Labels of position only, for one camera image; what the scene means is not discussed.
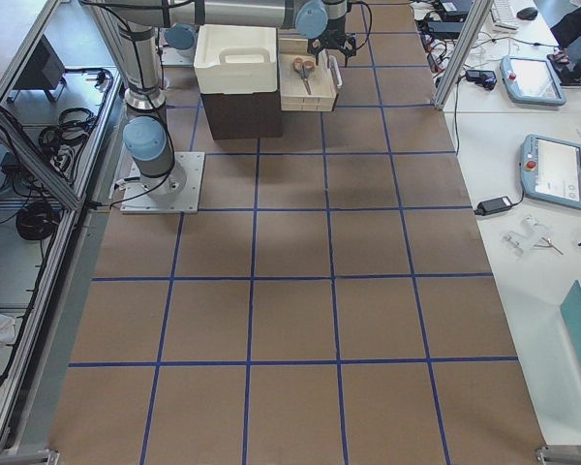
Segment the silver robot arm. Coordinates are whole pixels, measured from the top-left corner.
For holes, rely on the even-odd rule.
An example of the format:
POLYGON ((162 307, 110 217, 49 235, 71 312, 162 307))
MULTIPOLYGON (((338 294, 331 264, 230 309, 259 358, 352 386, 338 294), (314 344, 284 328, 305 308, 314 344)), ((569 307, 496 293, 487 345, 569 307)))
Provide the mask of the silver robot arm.
POLYGON ((283 134, 287 112, 336 108, 338 55, 353 57, 348 1, 94 1, 91 9, 126 80, 132 117, 168 118, 183 100, 206 124, 213 173, 256 172, 259 140, 283 134))

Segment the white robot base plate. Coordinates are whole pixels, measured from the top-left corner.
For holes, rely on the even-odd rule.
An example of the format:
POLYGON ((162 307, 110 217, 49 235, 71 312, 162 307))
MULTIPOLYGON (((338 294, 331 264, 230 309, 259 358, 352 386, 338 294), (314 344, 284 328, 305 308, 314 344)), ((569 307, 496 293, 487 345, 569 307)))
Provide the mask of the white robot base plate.
POLYGON ((154 189, 161 179, 140 179, 137 164, 132 162, 129 176, 137 179, 126 185, 127 199, 119 203, 120 210, 141 214, 197 213, 204 163, 203 152, 176 152, 172 172, 154 189))

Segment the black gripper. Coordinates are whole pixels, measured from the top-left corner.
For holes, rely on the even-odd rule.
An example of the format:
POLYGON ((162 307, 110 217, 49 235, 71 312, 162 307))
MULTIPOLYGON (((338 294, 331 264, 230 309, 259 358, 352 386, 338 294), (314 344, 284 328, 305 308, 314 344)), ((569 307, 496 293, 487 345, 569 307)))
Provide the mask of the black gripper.
POLYGON ((340 51, 345 57, 345 67, 349 60, 356 56, 356 36, 346 31, 346 18, 340 16, 330 19, 325 30, 316 38, 309 39, 307 52, 314 57, 315 65, 319 65, 319 54, 325 49, 340 51))

